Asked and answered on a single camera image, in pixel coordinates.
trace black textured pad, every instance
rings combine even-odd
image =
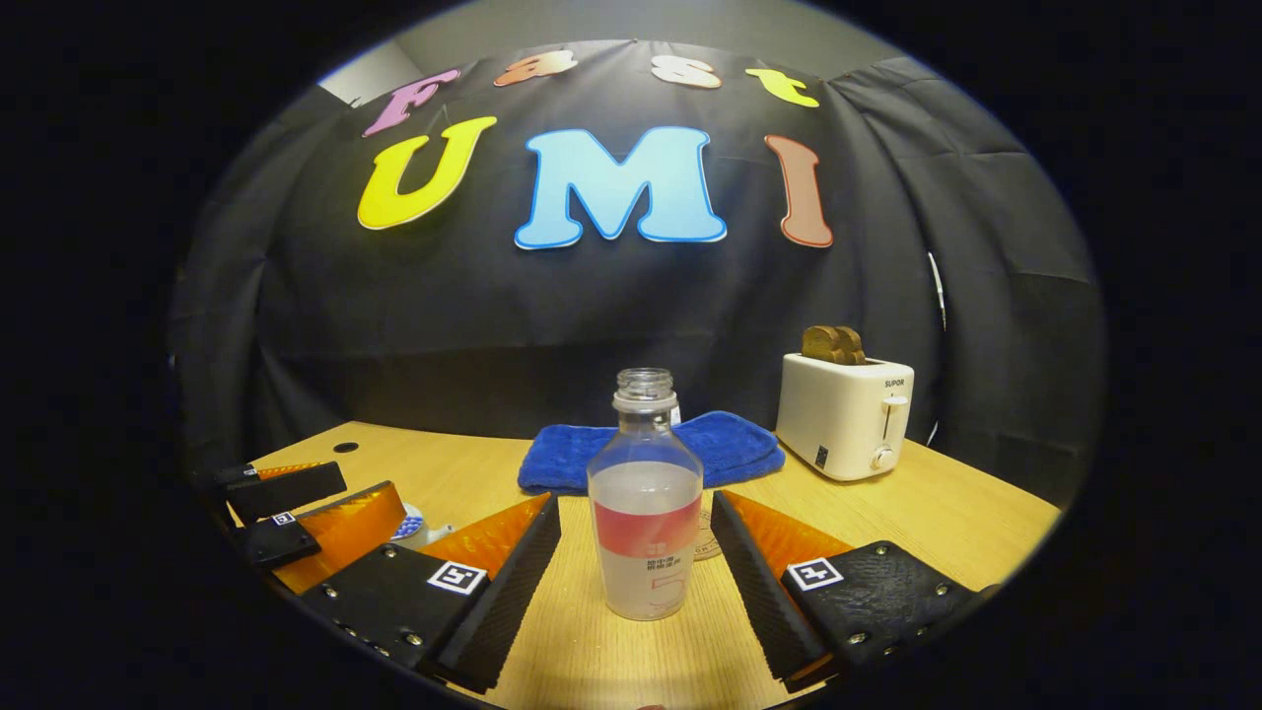
[[[557,542],[560,515],[557,497],[539,511],[500,574],[490,584],[438,656],[434,672],[475,692],[486,692],[500,680],[521,619],[543,579]]]
[[[888,541],[790,565],[781,581],[843,672],[924,644],[976,597]]]
[[[289,513],[235,530],[237,542],[256,567],[275,570],[319,552],[319,544]]]
[[[346,491],[337,462],[300,469],[273,479],[249,477],[226,487],[225,494],[244,525],[307,506]]]
[[[384,649],[382,656],[416,668],[442,648],[488,588],[485,570],[386,544],[300,599],[343,632]],[[413,643],[416,639],[419,646]]]
[[[785,680],[824,656],[828,649],[810,631],[806,619],[794,609],[789,595],[771,574],[758,547],[750,537],[740,513],[723,496],[714,492],[711,530],[723,550],[723,559],[741,591],[745,613],[762,646],[771,676]]]

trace toaster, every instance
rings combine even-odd
[[[830,479],[857,480],[899,465],[915,372],[867,358],[839,366],[784,358],[776,436]]]

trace blue letter m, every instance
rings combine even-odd
[[[618,163],[586,130],[555,130],[526,141],[539,154],[530,221],[517,230],[522,248],[569,246],[583,233],[569,217],[569,190],[578,194],[604,238],[622,232],[640,193],[649,188],[649,212],[636,224],[652,241],[718,241],[727,224],[711,209],[702,170],[704,131],[649,129]]]

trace bottle label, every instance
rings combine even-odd
[[[594,501],[592,503],[601,547],[623,557],[661,562],[681,547],[690,550],[697,537],[700,496],[681,508],[655,516],[621,513]]]

